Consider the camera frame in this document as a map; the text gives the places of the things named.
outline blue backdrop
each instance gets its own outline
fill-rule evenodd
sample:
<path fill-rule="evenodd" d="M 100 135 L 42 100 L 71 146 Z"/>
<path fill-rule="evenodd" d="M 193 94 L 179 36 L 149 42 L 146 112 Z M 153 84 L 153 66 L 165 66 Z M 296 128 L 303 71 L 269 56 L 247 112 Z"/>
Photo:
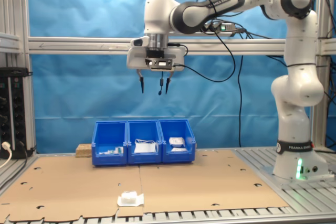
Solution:
<path fill-rule="evenodd" d="M 195 0 L 177 0 L 179 2 Z M 128 37 L 143 35 L 145 0 L 29 0 L 31 36 Z M 260 8 L 228 18 L 249 31 L 284 38 L 283 21 L 268 20 Z M 138 76 L 125 55 L 32 55 L 37 150 L 74 152 L 89 143 L 96 121 L 187 118 L 199 148 L 238 146 L 238 71 L 212 83 L 189 70 L 174 75 L 167 95 L 158 96 L 160 73 Z M 237 68 L 240 56 L 235 57 Z M 185 64 L 214 79 L 232 71 L 223 56 L 187 56 Z M 265 56 L 246 56 L 241 72 L 243 146 L 275 145 L 278 118 L 271 83 L 286 68 Z"/>

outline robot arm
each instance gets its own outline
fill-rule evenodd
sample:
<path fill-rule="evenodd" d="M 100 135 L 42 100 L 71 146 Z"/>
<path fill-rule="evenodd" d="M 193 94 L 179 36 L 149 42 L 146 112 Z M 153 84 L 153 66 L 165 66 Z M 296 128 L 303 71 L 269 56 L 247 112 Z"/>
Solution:
<path fill-rule="evenodd" d="M 171 31 L 193 34 L 212 18 L 256 6 L 270 19 L 300 20 L 310 13 L 311 0 L 206 0 L 181 4 L 175 0 L 146 0 L 144 37 L 131 41 L 127 66 L 138 69 L 142 87 L 140 69 L 181 71 L 183 67 L 177 64 L 184 63 L 185 51 L 168 43 Z"/>
<path fill-rule="evenodd" d="M 184 48 L 168 43 L 170 31 L 192 34 L 216 16 L 256 6 L 267 18 L 284 19 L 287 24 L 284 60 L 288 75 L 277 78 L 271 87 L 279 114 L 278 156 L 273 173 L 288 180 L 328 178 L 331 175 L 326 161 L 311 147 L 309 119 L 304 111 L 305 106 L 314 106 L 323 97 L 315 66 L 317 16 L 311 10 L 311 0 L 206 0 L 182 4 L 175 0 L 146 0 L 145 34 L 131 41 L 127 66 L 138 70 L 142 91 L 140 69 L 169 71 L 167 91 L 173 72 L 183 70 L 179 64 L 183 64 L 185 54 Z"/>

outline blue storage bin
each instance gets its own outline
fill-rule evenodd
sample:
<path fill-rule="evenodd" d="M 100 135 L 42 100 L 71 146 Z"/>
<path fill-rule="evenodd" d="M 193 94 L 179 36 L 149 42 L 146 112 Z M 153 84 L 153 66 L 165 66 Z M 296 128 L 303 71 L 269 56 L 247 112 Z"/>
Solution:
<path fill-rule="evenodd" d="M 128 121 L 128 163 L 150 164 L 162 162 L 162 144 L 159 125 L 153 121 Z M 155 153 L 134 153 L 135 140 L 153 140 L 156 143 Z"/>
<path fill-rule="evenodd" d="M 159 120 L 162 135 L 162 162 L 184 163 L 195 160 L 196 141 L 188 120 Z M 183 137 L 186 152 L 172 152 L 170 137 Z"/>
<path fill-rule="evenodd" d="M 102 154 L 122 147 L 123 153 Z M 92 137 L 92 164 L 124 165 L 127 163 L 127 122 L 96 122 Z"/>

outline black electrical panel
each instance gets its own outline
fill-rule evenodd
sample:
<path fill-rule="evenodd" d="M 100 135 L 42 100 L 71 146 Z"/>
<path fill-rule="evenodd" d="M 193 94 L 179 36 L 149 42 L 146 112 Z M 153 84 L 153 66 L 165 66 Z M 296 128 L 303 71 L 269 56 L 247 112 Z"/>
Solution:
<path fill-rule="evenodd" d="M 28 75 L 25 68 L 0 68 L 0 142 L 11 144 L 13 158 L 26 157 L 18 143 L 27 146 L 23 78 Z M 0 145 L 0 158 L 8 155 Z"/>
<path fill-rule="evenodd" d="M 0 143 L 9 142 L 12 145 L 12 125 L 9 103 L 8 78 L 0 77 Z M 1 149 L 0 157 L 8 158 L 9 153 Z"/>

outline cardboard sheet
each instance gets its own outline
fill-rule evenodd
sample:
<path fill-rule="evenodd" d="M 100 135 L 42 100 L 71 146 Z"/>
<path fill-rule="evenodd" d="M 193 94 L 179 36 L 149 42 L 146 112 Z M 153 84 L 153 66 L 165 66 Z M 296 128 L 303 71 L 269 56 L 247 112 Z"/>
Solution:
<path fill-rule="evenodd" d="M 143 207 L 118 207 L 124 191 Z M 230 150 L 199 151 L 193 164 L 95 168 L 90 158 L 41 157 L 0 197 L 0 223 L 142 216 L 144 212 L 288 206 Z"/>
<path fill-rule="evenodd" d="M 196 152 L 189 165 L 141 166 L 140 176 L 143 212 L 288 206 L 230 150 Z"/>
<path fill-rule="evenodd" d="M 0 197 L 0 222 L 71 221 L 80 216 L 141 216 L 142 207 L 118 207 L 124 191 L 141 193 L 139 168 L 95 168 L 90 158 L 41 157 Z"/>

